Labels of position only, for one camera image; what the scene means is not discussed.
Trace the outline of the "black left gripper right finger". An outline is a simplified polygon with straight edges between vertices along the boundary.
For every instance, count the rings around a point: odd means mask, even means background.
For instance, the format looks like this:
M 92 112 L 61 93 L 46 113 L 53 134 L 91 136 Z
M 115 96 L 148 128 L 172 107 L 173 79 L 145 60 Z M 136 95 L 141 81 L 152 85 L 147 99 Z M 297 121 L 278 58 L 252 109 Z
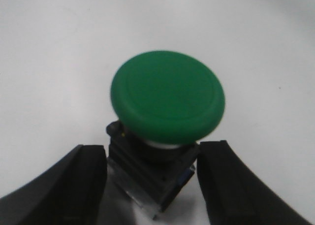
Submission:
M 234 153 L 227 141 L 200 143 L 197 177 L 212 225 L 308 225 Z

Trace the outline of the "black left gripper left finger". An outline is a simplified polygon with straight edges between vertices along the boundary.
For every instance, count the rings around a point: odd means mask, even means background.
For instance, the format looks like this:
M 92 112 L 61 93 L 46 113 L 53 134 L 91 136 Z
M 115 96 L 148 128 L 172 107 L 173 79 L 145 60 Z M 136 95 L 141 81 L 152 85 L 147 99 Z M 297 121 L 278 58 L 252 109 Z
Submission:
M 2 225 L 95 225 L 107 181 L 102 145 L 78 145 L 0 199 Z

